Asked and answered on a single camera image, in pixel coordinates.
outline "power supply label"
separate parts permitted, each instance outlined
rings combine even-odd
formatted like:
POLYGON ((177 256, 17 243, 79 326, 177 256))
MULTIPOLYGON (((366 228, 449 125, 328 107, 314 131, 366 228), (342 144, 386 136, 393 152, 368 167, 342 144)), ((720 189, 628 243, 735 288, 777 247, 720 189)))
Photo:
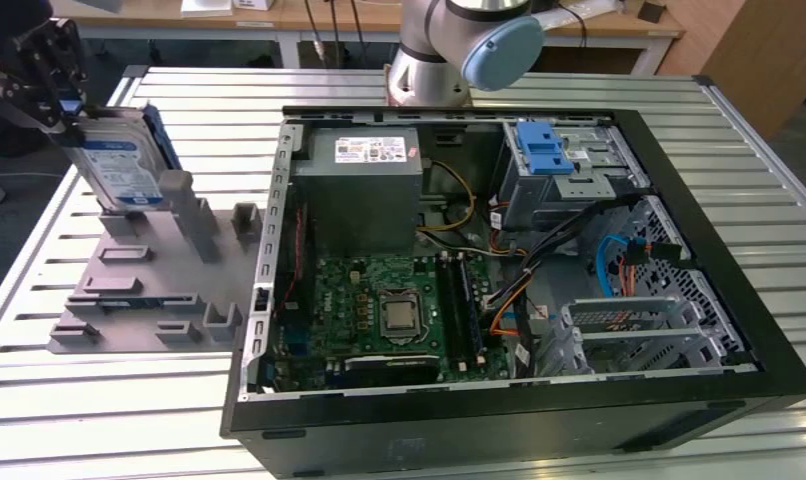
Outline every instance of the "power supply label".
POLYGON ((405 162, 402 137, 341 137, 334 141, 334 163, 405 162))
POLYGON ((90 141, 82 151, 106 194, 127 205, 154 205, 162 201, 157 182, 139 165, 141 152, 131 142, 90 141))

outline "slotted metal table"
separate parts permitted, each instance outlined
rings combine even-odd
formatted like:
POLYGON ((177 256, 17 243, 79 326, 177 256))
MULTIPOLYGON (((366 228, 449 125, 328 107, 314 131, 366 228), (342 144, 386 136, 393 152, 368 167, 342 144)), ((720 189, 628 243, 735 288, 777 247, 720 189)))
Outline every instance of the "slotted metal table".
MULTIPOLYGON (((265 204, 282 105, 380 105, 380 71, 129 68, 111 105, 161 110, 194 190, 213 208, 265 204)), ((806 190, 712 86, 691 78, 530 74, 478 106, 641 112, 806 363, 806 190)), ((229 354, 45 350, 101 233, 70 169, 0 288, 0 479, 264 479, 218 437, 229 354)), ((806 401, 667 452, 381 478, 806 479, 806 401)))

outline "yellow cable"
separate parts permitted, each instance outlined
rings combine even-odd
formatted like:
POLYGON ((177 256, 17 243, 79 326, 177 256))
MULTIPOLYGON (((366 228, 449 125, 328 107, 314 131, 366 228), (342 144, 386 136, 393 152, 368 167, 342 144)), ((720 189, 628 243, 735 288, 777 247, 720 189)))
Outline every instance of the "yellow cable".
POLYGON ((438 164, 446 170, 446 173, 450 174, 450 176, 460 183, 461 187, 465 189, 465 193, 468 194, 468 211, 465 212, 465 216, 457 222, 453 222, 448 225, 437 225, 434 227, 428 227, 428 226, 417 227, 417 231, 420 231, 420 232, 444 232, 446 230, 453 230, 454 228, 458 228, 465 223, 468 223, 468 220, 470 220, 470 216, 473 215, 474 197, 473 197, 473 192, 470 191, 470 187, 462 180, 458 173, 456 173, 456 171, 449 167, 449 165, 446 163, 438 162, 437 160, 432 160, 432 163, 438 164))

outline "white table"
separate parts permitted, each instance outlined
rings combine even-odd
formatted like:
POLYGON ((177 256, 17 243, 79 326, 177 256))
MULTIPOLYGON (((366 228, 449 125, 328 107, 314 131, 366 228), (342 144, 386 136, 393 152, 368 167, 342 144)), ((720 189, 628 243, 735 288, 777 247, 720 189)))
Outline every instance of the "white table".
MULTIPOLYGON (((121 80, 110 104, 159 107, 212 208, 264 206, 282 105, 382 103, 374 71, 151 68, 138 75, 121 80)), ((641 112, 806 363, 806 192, 716 90, 689 78, 534 74, 473 99, 641 112)), ((43 349, 102 231, 87 192, 71 169, 0 288, 0 479, 266 479, 241 446, 218 437, 228 354, 55 356, 43 349)), ((381 478, 448 475, 801 480, 806 401, 667 452, 381 478)))

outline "blue plastic latch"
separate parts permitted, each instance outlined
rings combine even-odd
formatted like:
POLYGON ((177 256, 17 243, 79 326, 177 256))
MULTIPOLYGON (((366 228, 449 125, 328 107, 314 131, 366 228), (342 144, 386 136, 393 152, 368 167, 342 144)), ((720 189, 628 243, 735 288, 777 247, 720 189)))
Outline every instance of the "blue plastic latch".
POLYGON ((520 122, 516 124, 517 140, 533 175, 569 175, 572 162, 562 156, 562 140, 553 133, 549 123, 520 122))

